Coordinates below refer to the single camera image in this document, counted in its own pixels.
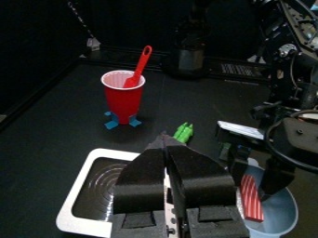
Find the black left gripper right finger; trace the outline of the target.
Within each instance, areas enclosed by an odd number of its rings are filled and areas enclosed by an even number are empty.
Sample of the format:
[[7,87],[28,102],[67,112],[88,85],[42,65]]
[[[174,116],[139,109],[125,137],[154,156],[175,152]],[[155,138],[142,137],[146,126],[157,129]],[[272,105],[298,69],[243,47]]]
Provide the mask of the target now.
[[171,136],[163,144],[181,237],[250,238],[230,173]]

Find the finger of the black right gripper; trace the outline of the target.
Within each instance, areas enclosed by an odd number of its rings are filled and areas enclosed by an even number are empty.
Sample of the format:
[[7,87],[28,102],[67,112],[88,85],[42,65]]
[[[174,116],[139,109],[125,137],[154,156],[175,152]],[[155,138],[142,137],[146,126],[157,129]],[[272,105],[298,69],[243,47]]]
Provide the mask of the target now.
[[258,186],[259,200],[266,201],[274,194],[285,189],[294,180],[296,167],[272,157],[266,167],[261,184]]
[[251,149],[242,145],[231,144],[227,152],[227,171],[235,181],[235,185],[241,185],[242,177],[249,166]]

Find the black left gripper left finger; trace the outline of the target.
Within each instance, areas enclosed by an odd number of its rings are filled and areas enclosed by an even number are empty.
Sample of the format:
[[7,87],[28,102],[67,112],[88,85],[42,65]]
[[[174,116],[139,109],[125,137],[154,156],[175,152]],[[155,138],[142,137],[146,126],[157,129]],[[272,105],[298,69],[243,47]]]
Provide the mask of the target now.
[[123,168],[115,183],[111,238],[167,238],[163,136]]

